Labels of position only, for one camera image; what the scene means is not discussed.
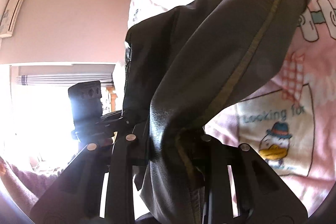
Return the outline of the purple sleeved left forearm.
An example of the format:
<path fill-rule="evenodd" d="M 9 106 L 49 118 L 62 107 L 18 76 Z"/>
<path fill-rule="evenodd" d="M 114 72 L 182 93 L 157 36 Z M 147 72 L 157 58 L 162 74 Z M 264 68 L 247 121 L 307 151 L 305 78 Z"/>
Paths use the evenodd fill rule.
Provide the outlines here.
<path fill-rule="evenodd" d="M 59 169 L 43 174 L 19 170 L 1 158 L 1 181 L 11 198 L 26 215 L 30 215 L 31 209 L 63 171 Z"/>

